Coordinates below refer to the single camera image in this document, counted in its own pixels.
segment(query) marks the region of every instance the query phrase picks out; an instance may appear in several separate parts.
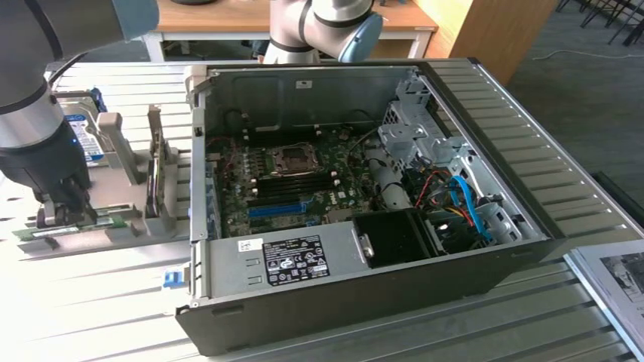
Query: wooden desk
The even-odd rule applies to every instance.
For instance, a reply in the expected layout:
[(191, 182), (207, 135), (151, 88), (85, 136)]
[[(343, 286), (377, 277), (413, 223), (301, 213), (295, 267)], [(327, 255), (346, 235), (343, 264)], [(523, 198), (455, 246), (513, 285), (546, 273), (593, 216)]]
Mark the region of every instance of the wooden desk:
[[(155, 32), (143, 37), (150, 60), (163, 62), (162, 42), (166, 40), (269, 40), (270, 0), (219, 0), (214, 4), (189, 6), (171, 0), (158, 0), (162, 19)], [(423, 58), (437, 23), (417, 4), (389, 6), (374, 10), (383, 15), (381, 39), (411, 41), (410, 58)]]

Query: red cable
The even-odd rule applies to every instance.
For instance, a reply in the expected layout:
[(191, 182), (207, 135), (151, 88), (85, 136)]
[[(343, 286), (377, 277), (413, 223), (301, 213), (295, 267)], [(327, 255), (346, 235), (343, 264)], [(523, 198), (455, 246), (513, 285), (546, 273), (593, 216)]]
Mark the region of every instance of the red cable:
[(229, 137), (225, 137), (225, 136), (215, 137), (209, 141), (209, 144), (206, 145), (206, 147), (209, 147), (215, 141), (222, 141), (222, 140), (229, 141), (231, 143), (231, 148), (233, 148), (231, 159), (229, 160), (229, 163), (226, 164), (226, 166), (222, 170), (222, 171), (225, 171), (233, 166), (233, 160), (235, 160), (235, 156), (238, 154), (238, 148), (237, 148), (235, 140), (233, 138), (229, 138)]
[(423, 190), (421, 190), (421, 196), (417, 200), (417, 205), (414, 205), (414, 207), (419, 207), (421, 205), (421, 202), (423, 201), (423, 196), (425, 196), (425, 192), (427, 191), (427, 188), (430, 186), (430, 181), (433, 180), (433, 177), (434, 177), (434, 172), (433, 174), (430, 175), (430, 177), (427, 178), (427, 181), (425, 181), (425, 186), (423, 186)]
[(470, 226), (474, 226), (474, 220), (473, 218), (470, 217), (469, 213), (466, 210), (463, 210), (463, 207), (458, 207), (458, 209), (463, 212), (463, 216), (466, 217), (467, 219), (467, 222), (470, 223)]

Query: motherboard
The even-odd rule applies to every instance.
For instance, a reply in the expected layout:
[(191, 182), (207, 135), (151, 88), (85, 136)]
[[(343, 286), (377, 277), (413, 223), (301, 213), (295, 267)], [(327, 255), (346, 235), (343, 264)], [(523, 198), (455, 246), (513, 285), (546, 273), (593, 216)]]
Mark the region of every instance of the motherboard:
[(342, 222), (378, 210), (363, 134), (338, 127), (213, 137), (223, 237)]

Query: white sticker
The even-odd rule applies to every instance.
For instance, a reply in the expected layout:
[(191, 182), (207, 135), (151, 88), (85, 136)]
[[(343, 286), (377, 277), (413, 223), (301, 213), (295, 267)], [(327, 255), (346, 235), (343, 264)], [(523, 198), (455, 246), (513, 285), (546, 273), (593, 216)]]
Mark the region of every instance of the white sticker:
[(103, 149), (101, 148), (97, 136), (87, 131), (90, 126), (89, 119), (85, 115), (66, 115), (65, 119), (73, 126), (77, 138), (83, 146), (85, 160), (87, 162), (97, 162), (105, 157)]
[(314, 87), (314, 81), (297, 81), (295, 89), (311, 89)]
[(262, 245), (265, 244), (265, 239), (249, 239), (238, 241), (238, 247), (241, 253), (245, 251), (262, 250)]

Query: green circuit board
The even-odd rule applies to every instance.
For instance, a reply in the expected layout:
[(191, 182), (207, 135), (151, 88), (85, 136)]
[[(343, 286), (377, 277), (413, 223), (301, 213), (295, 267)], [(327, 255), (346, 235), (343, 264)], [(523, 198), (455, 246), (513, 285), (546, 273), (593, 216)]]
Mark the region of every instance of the green circuit board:
[(33, 227), (22, 230), (15, 230), (14, 235), (19, 238), (21, 241), (33, 241), (39, 238), (47, 238), (47, 237), (54, 238), (63, 235), (73, 235), (73, 234), (81, 234), (83, 232), (93, 232), (95, 230), (127, 228), (129, 223), (123, 220), (121, 216), (109, 215), (109, 212), (118, 208), (122, 208), (122, 206), (117, 205), (117, 206), (103, 207), (97, 209), (98, 218), (97, 218), (97, 224), (94, 225), (58, 226), (47, 229), (39, 229), (37, 227)]
[[(373, 190), (375, 185), (361, 156), (366, 145), (355, 147), (351, 153), (354, 161), (347, 163), (347, 154), (361, 136), (343, 128), (323, 132), (310, 142), (289, 146), (251, 147), (242, 138), (221, 140), (211, 145), (209, 151), (217, 155), (219, 169), (223, 236), (230, 238), (341, 222), (354, 214), (371, 211), (371, 195), (366, 190)], [(302, 210), (297, 213), (251, 217), (249, 202), (258, 199), (254, 193), (257, 182), (294, 177), (282, 174), (281, 165), (277, 164), (275, 154), (286, 147), (313, 149), (318, 162), (314, 171), (307, 171), (307, 174), (334, 173), (334, 180), (339, 180), (339, 185), (333, 189), (293, 195), (298, 196), (302, 205)], [(262, 170), (257, 167), (258, 158), (263, 164)]]

